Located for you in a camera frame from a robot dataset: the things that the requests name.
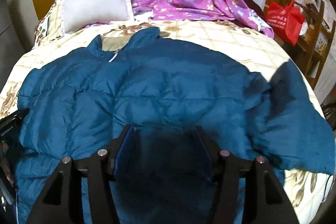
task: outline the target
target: red bag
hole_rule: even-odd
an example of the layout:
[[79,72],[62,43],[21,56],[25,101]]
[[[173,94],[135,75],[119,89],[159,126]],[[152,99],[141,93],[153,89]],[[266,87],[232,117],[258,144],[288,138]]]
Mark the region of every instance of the red bag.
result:
[[266,22],[272,26],[274,32],[283,41],[294,46],[299,38],[305,17],[293,5],[294,0],[285,7],[272,1],[269,5]]

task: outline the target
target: bed sheet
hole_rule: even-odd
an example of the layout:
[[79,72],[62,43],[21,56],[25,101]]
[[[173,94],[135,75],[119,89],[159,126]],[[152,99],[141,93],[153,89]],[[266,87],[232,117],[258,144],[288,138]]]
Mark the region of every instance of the bed sheet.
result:
[[[250,71],[260,72],[266,80],[270,80],[276,69],[289,60],[289,56],[273,39],[250,28],[238,27],[229,21],[116,22],[84,28],[72,35],[61,37],[58,1],[38,28],[46,22],[49,22],[47,30],[36,37],[34,48],[16,63],[0,93],[0,118],[17,109],[17,92],[33,68],[41,68],[78,47],[88,46],[98,34],[102,35],[103,46],[109,43],[109,50],[113,51],[123,47],[127,38],[138,30],[157,26],[163,37],[189,41],[222,52],[245,65]],[[304,82],[310,101],[323,116],[319,102],[305,78]],[[308,224],[315,216],[325,192],[329,192],[332,178],[329,179],[326,174],[301,170],[286,170],[285,177],[284,189],[299,221],[301,224]]]

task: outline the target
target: wooden chair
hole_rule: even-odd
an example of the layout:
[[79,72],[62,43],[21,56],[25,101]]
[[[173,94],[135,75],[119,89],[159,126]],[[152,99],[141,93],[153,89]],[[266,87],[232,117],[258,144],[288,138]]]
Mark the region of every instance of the wooden chair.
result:
[[[314,89],[333,41],[336,22],[334,21],[331,32],[328,32],[322,25],[325,6],[323,1],[321,1],[320,11],[317,11],[314,6],[305,7],[297,2],[295,2],[295,4],[303,8],[304,12],[310,17],[310,22],[308,22],[309,27],[306,35],[304,37],[299,37],[298,39],[296,46],[298,54],[294,58],[294,62],[306,77],[311,88]],[[319,37],[322,39],[322,34],[326,37],[327,45],[323,52],[318,52],[315,49],[315,46]],[[318,65],[316,76],[311,77],[316,65]]]

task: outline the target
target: black device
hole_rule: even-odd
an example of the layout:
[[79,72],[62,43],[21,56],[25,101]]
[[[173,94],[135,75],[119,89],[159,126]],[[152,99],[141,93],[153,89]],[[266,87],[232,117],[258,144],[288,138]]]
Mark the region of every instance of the black device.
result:
[[[18,110],[0,120],[0,136],[3,135],[4,139],[10,133],[17,134],[27,113],[28,110]],[[240,178],[246,180],[242,224],[299,223],[272,166],[262,156],[252,161],[237,158],[207,138],[202,127],[195,128],[194,137],[199,145],[199,160],[204,165],[204,175],[217,183],[207,224],[234,222]],[[84,224],[82,177],[88,179],[93,224],[119,224],[109,181],[117,180],[119,174],[125,172],[134,143],[135,129],[132,125],[126,125],[119,138],[111,140],[108,147],[90,157],[80,160],[64,157],[47,179],[32,207],[27,224]],[[3,182],[1,190],[7,192],[6,199],[13,201],[15,191],[1,172],[0,168],[0,184]],[[12,217],[6,220],[1,217],[5,219],[6,212],[0,212],[1,223],[16,223]]]

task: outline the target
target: mattress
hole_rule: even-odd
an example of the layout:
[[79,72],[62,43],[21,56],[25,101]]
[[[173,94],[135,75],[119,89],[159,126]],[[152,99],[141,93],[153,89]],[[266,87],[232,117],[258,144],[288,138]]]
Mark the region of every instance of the mattress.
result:
[[[3,90],[0,93],[0,118],[17,109],[17,92],[27,74],[33,68],[68,54],[78,47],[86,47],[98,34],[104,41],[114,39],[109,50],[122,47],[130,36],[140,29],[150,26],[159,27],[161,36],[181,39],[214,51],[222,52],[250,71],[260,72],[270,80],[276,69],[289,60],[286,52],[271,38],[250,28],[241,28],[229,21],[135,21],[115,22],[110,25],[87,26],[74,34],[61,37],[60,5],[57,0],[38,25],[33,49],[23,55],[14,66]],[[315,109],[323,116],[319,102],[303,77],[309,98]],[[315,216],[320,203],[332,184],[332,178],[326,174],[315,174],[301,170],[285,171],[284,189],[295,209],[300,224],[308,224]]]

